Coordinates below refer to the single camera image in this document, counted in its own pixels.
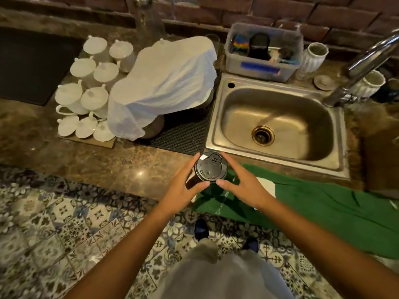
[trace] person's left hand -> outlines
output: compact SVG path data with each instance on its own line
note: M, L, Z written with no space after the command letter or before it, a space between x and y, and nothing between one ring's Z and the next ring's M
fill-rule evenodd
M186 188L187 177L198 158L199 153L194 155L191 160L175 173L169 183L166 195L159 203L159 206L162 207L164 211L169 212L170 215L174 215L181 211L197 193L206 189L210 185L209 181L203 181L193 186L190 190L187 190Z

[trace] faucet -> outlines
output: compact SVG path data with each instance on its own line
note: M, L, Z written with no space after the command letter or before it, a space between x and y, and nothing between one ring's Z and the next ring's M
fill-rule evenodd
M398 47L399 28L392 30L377 44L362 52L344 69L344 73L350 80L343 86L338 87L329 96L322 100L327 107L336 107L345 103L354 103L359 97L350 91L352 87L364 78L370 71L382 65Z

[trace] drain hole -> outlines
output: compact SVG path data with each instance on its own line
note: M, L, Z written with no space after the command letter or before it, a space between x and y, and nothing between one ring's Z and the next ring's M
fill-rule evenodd
M274 142L274 133L269 127L258 126L252 131L252 139L258 145L268 146Z

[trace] green towel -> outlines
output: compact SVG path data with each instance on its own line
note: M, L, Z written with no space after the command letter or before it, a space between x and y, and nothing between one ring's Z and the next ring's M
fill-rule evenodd
M399 259L399 211L383 196L353 191L335 184L303 181L253 165L255 176L276 184L276 198L302 216L356 248L385 258ZM228 179L235 172L229 170ZM262 226L277 228L265 215L216 184L197 195L193 209Z

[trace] white cloth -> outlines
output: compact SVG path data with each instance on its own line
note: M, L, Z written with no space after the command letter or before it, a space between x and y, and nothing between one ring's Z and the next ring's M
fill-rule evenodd
M202 239L161 277L150 299L293 299L281 274L250 250L217 259L217 245Z
M142 128L157 115L204 103L216 79L216 59L213 43L206 37L160 40L141 50L132 71L111 89L111 132L133 141L145 134Z

